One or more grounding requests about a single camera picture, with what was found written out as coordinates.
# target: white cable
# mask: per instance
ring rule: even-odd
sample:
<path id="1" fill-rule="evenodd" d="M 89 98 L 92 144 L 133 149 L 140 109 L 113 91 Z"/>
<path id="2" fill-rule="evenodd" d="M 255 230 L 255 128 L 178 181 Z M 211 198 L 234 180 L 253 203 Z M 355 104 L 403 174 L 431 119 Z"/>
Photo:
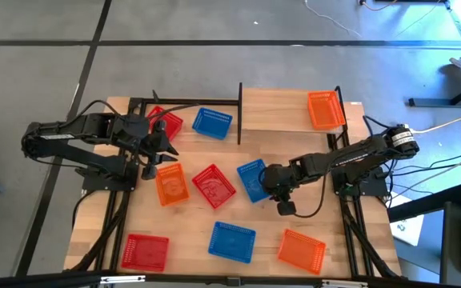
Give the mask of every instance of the white cable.
<path id="1" fill-rule="evenodd" d="M 413 130 L 412 128 L 410 128 L 410 132 L 412 132 L 413 134 L 422 134 L 422 133 L 430 132 L 430 131 L 433 131 L 433 130 L 437 130 L 439 128 L 442 128 L 444 126 L 448 126 L 449 124 L 453 124 L 453 123 L 458 122 L 458 121 L 461 121 L 461 117 L 458 118 L 458 119 L 455 119 L 453 121 L 449 121 L 447 123 L 444 123 L 442 125 L 438 125 L 438 126 L 435 126 L 435 127 L 432 127 L 432 128 L 426 129 L 426 130 L 422 130 L 422 131 L 417 131 L 417 130 Z"/>
<path id="2" fill-rule="evenodd" d="M 399 35 L 401 35 L 403 32 L 407 31 L 408 28 L 412 27 L 414 24 L 416 24 L 417 22 L 423 20 L 423 18 L 425 18 L 429 13 L 431 13 L 435 8 L 437 8 L 437 5 L 440 3 L 441 0 L 438 0 L 437 3 L 435 4 L 435 6 L 433 6 L 433 8 L 431 8 L 428 13 L 426 13 L 425 15 L 423 15 L 421 18 L 415 20 L 415 22 L 413 22 L 412 24 L 410 24 L 407 28 L 403 29 L 403 31 L 399 32 L 396 34 L 396 36 L 394 36 L 394 38 L 397 38 Z"/>
<path id="3" fill-rule="evenodd" d="M 319 17 L 323 17 L 323 18 L 326 18 L 326 19 L 331 20 L 335 25 L 337 25 L 337 26 L 343 28 L 343 29 L 346 30 L 348 33 L 353 32 L 353 33 L 357 34 L 357 36 L 359 36 L 359 38 L 362 37 L 362 35 L 359 34 L 357 31 L 352 30 L 352 29 L 348 29 L 348 28 L 346 28 L 345 26 L 343 26 L 341 23 L 335 21 L 333 18 L 331 18 L 331 17 L 329 17 L 329 16 L 326 16 L 326 15 L 321 15 L 320 13 L 316 12 L 314 9 L 310 8 L 310 7 L 309 7 L 309 4 L 307 3 L 307 0 L 303 0 L 303 1 L 305 2 L 305 7 L 307 7 L 308 10 L 312 11 L 312 13 L 318 15 Z"/>
<path id="4" fill-rule="evenodd" d="M 401 195 L 401 194 L 404 194 L 405 192 L 407 192 L 408 190 L 414 188 L 415 186 L 417 186 L 417 185 L 419 185 L 419 184 L 421 184 L 421 183 L 423 183 L 423 182 L 426 182 L 426 181 L 428 181 L 428 180 L 430 180 L 430 179 L 432 179 L 432 178 L 434 178 L 434 177 L 437 177 L 437 176 L 439 176 L 439 175 L 441 175 L 441 174 L 444 174 L 444 173 L 448 172 L 449 170 L 453 170 L 454 168 L 456 168 L 456 167 L 458 167 L 458 166 L 460 166 L 460 165 L 461 165 L 461 162 L 460 162 L 460 163 L 457 163 L 457 164 L 454 165 L 453 167 L 450 167 L 450 168 L 445 169 L 445 170 L 442 171 L 442 172 L 438 172 L 437 174 L 435 174 L 435 175 L 433 175 L 433 176 L 430 176 L 430 177 L 428 177 L 428 178 L 425 178 L 424 180 L 421 180 L 421 181 L 417 182 L 416 184 L 414 184 L 414 185 L 412 185 L 412 186 L 406 188 L 403 192 L 401 192 L 400 194 L 397 194 L 397 195 L 394 196 L 392 199 L 398 197 L 398 196 Z"/>

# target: black cable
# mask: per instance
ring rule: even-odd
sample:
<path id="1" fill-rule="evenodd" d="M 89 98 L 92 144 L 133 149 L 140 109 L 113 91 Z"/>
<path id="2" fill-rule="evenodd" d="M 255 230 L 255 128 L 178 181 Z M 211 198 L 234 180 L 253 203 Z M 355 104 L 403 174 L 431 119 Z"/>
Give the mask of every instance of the black cable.
<path id="1" fill-rule="evenodd" d="M 388 129 L 388 128 L 392 128 L 391 126 L 387 126 L 387 125 L 385 125 L 385 124 L 379 122 L 378 120 L 375 120 L 375 119 L 373 119 L 373 118 L 371 118 L 371 117 L 369 117 L 369 116 L 367 116 L 367 115 L 364 115 L 363 117 L 366 118 L 366 119 L 371 120 L 371 121 L 374 122 L 376 125 L 381 126 L 381 127 L 383 127 L 383 128 L 387 128 L 387 129 Z"/>
<path id="2" fill-rule="evenodd" d="M 429 170 L 437 170 L 437 169 L 449 168 L 449 167 L 453 167 L 455 165 L 456 164 L 451 164 L 451 165 L 445 165 L 445 166 L 439 166 L 439 167 L 432 167 L 432 168 L 425 168 L 425 169 L 420 169 L 420 170 L 413 170 L 413 171 L 406 172 L 406 173 L 393 174 L 392 176 L 404 176 L 404 175 L 409 175 L 409 174 L 418 173 L 418 172 L 424 172 L 424 171 L 429 171 Z"/>
<path id="3" fill-rule="evenodd" d="M 399 185 L 399 184 L 393 184 L 393 185 L 394 186 L 399 186 L 399 187 L 402 187 L 402 188 L 405 188 L 405 189 L 409 189 L 409 190 L 412 190 L 412 191 L 417 192 L 417 193 L 433 194 L 433 192 L 430 192 L 430 191 L 416 190 L 416 189 L 408 188 L 408 186 L 403 186 L 403 185 Z"/>
<path id="4" fill-rule="evenodd" d="M 403 169 L 406 169 L 406 168 L 419 168 L 419 169 L 432 168 L 433 165 L 435 165 L 435 164 L 437 164 L 437 163 L 447 162 L 447 161 L 455 160 L 455 159 L 457 159 L 457 158 L 461 158 L 461 155 L 460 155 L 460 156 L 455 156 L 455 157 L 453 157 L 453 158 L 448 158 L 448 159 L 444 159 L 444 160 L 435 161 L 435 162 L 433 162 L 431 165 L 429 165 L 428 167 L 421 167 L 421 166 L 416 166 L 416 165 L 410 165 L 410 166 L 405 166 L 405 167 L 398 168 L 398 169 L 396 169 L 395 171 L 400 171 L 400 170 L 403 170 Z"/>
<path id="5" fill-rule="evenodd" d="M 69 165 L 69 164 L 57 164 L 53 162 L 45 162 L 37 159 L 30 158 L 31 160 L 42 163 L 42 164 L 47 164 L 47 165 L 52 165 L 52 166 L 61 166 L 61 167 L 72 167 L 72 168 L 80 168 L 80 169 L 85 169 L 84 167 L 78 166 L 78 165 Z"/>
<path id="6" fill-rule="evenodd" d="M 64 128 L 64 127 L 67 127 L 69 125 L 71 125 L 72 123 L 74 123 L 76 120 L 78 120 L 81 116 L 83 116 L 83 114 L 90 109 L 90 107 L 92 107 L 95 103 L 102 103 L 104 104 L 106 107 L 110 108 L 111 112 L 113 112 L 115 115 L 117 115 L 118 117 L 122 117 L 122 115 L 117 112 L 117 110 L 115 108 L 113 108 L 112 105 L 110 105 L 110 103 L 106 102 L 106 101 L 103 101 L 103 100 L 94 100 L 92 102 L 90 102 L 81 112 L 79 112 L 79 114 L 76 115 L 76 117 L 72 118 L 71 120 L 63 123 L 63 124 L 60 124 L 58 126 L 58 128 Z"/>
<path id="7" fill-rule="evenodd" d="M 95 190 L 88 190 L 77 202 L 76 205 L 74 205 L 74 210 L 72 211 L 72 229 L 74 229 L 74 224 L 76 223 L 76 215 L 78 214 L 78 207 L 79 204 L 83 200 L 85 200 L 86 197 L 92 195 L 95 192 Z"/>
<path id="8" fill-rule="evenodd" d="M 371 125 L 369 124 L 369 121 L 367 121 L 366 115 L 362 116 L 362 119 L 364 120 L 364 123 L 366 123 L 367 130 L 369 131 L 369 135 L 373 135 L 373 130 L 371 129 Z"/>
<path id="9" fill-rule="evenodd" d="M 153 115 L 151 115 L 150 117 L 147 117 L 147 119 L 151 120 L 152 118 L 161 117 L 161 116 L 163 116 L 164 114 L 167 114 L 167 113 L 172 112 L 172 111 L 181 110 L 181 109 L 186 109 L 186 108 L 191 108 L 191 107 L 198 106 L 198 105 L 199 105 L 198 103 L 186 104 L 186 105 L 179 105 L 179 106 L 176 106 L 176 107 L 172 107 L 172 108 L 170 108 L 170 109 L 163 110 L 163 111 L 161 111 L 160 113 L 153 114 Z"/>
<path id="10" fill-rule="evenodd" d="M 397 164 L 398 164 L 398 160 L 393 160 L 391 168 L 394 169 Z M 389 183 L 389 197 L 391 198 L 391 201 L 389 202 L 389 207 L 388 207 L 390 209 L 391 204 L 392 204 L 392 190 L 394 189 L 394 175 L 390 172 L 388 176 L 389 176 L 389 179 L 391 180 L 391 183 Z"/>
<path id="11" fill-rule="evenodd" d="M 321 210 L 321 207 L 323 206 L 323 199 L 325 198 L 325 182 L 326 182 L 325 180 L 327 180 L 327 174 L 328 172 L 326 172 L 325 175 L 323 175 L 323 187 L 321 189 L 321 198 L 319 199 L 319 205 L 318 205 L 318 208 L 316 208 L 316 211 L 308 215 L 300 215 L 300 214 L 295 213 L 294 216 L 298 218 L 310 218 L 310 217 L 315 216 Z"/>

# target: orange basket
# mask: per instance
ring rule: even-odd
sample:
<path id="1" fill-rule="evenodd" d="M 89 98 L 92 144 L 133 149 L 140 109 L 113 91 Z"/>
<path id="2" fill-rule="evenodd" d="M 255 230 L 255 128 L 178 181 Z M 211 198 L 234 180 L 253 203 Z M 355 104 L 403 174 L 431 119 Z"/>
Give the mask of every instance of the orange basket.
<path id="1" fill-rule="evenodd" d="M 325 247 L 323 242 L 286 229 L 277 257 L 284 262 L 319 275 L 323 265 L 323 256 L 325 256 Z"/>
<path id="2" fill-rule="evenodd" d="M 335 91 L 309 92 L 307 108 L 316 130 L 332 130 L 346 123 Z"/>
<path id="3" fill-rule="evenodd" d="M 181 164 L 159 169 L 156 185 L 161 206 L 172 205 L 190 197 Z"/>

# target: table leg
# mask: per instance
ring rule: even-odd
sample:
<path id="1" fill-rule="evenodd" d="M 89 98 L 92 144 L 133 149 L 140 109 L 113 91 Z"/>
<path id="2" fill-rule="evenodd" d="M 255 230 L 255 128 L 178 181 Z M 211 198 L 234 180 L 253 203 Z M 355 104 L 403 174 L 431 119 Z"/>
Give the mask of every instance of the table leg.
<path id="1" fill-rule="evenodd" d="M 461 185 L 445 189 L 431 196 L 426 196 L 407 202 L 387 210 L 391 223 L 399 220 L 413 218 L 421 214 L 444 208 L 444 203 L 453 202 L 461 204 Z"/>
<path id="2" fill-rule="evenodd" d="M 410 98 L 408 105 L 411 107 L 456 107 L 461 108 L 461 93 L 453 99 L 427 99 L 427 98 Z"/>

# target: wooden board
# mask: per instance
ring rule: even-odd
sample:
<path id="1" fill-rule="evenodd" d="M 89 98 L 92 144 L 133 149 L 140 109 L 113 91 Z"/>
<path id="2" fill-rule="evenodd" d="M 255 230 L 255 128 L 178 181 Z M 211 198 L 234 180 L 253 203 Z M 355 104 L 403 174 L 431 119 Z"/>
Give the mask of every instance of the wooden board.
<path id="1" fill-rule="evenodd" d="M 243 89 L 243 129 L 314 133 L 307 90 Z M 322 133 L 341 133 L 339 127 Z"/>
<path id="2" fill-rule="evenodd" d="M 277 123 L 281 126 L 280 131 L 264 126 L 264 122 L 259 121 L 259 118 L 248 118 L 246 115 L 250 111 L 247 112 L 245 109 L 245 103 L 248 103 L 249 107 L 252 106 L 255 99 L 255 94 L 252 92 L 255 90 L 246 91 L 243 97 L 243 131 L 240 146 L 236 143 L 236 107 L 209 107 L 235 117 L 230 132 L 223 141 L 197 134 L 191 129 L 191 124 L 198 112 L 197 107 L 175 112 L 184 119 L 184 123 L 181 132 L 172 144 L 180 153 L 178 159 L 186 175 L 190 199 L 174 206 L 160 206 L 156 182 L 139 180 L 130 198 L 120 254 L 122 255 L 128 234 L 150 234 L 170 238 L 165 274 L 310 277 L 312 274 L 305 270 L 277 260 L 283 231 L 290 228 L 327 244 L 320 276 L 350 277 L 339 200 L 333 193 L 330 175 L 327 177 L 323 208 L 313 218 L 282 217 L 277 213 L 275 202 L 263 200 L 252 204 L 248 198 L 236 171 L 238 166 L 257 158 L 262 158 L 267 165 L 271 163 L 286 165 L 291 158 L 306 153 L 325 153 L 328 148 L 325 134 L 314 133 L 314 131 L 283 131 L 290 129 L 294 124 L 286 123 L 287 120 L 280 116 L 277 118 Z M 129 98 L 109 98 L 108 100 L 120 113 L 126 112 L 128 101 Z M 153 106 L 147 107 L 147 112 L 152 108 Z M 282 114 L 280 109 L 275 109 L 278 111 L 277 115 Z M 345 111 L 351 142 L 366 138 L 367 129 L 361 119 L 362 105 L 345 103 Z M 112 146 L 97 146 L 95 151 L 104 155 L 118 152 Z M 237 190 L 236 195 L 217 210 L 213 210 L 191 181 L 197 173 L 213 163 Z M 322 181 L 318 181 L 303 186 L 292 194 L 300 214 L 309 214 L 315 210 L 321 196 L 321 185 Z M 107 192 L 97 192 L 79 207 L 65 268 L 75 265 L 94 244 L 101 231 L 107 199 Z M 376 198 L 363 198 L 363 213 L 368 238 L 389 267 L 399 273 L 398 259 L 385 207 Z M 228 222 L 256 231 L 251 264 L 235 262 L 207 253 L 215 221 Z M 109 242 L 108 247 L 105 267 L 109 265 L 112 241 Z M 356 240 L 355 250 L 358 255 L 359 270 L 363 272 L 360 245 Z M 121 262 L 120 258 L 118 271 L 137 272 L 122 269 Z"/>

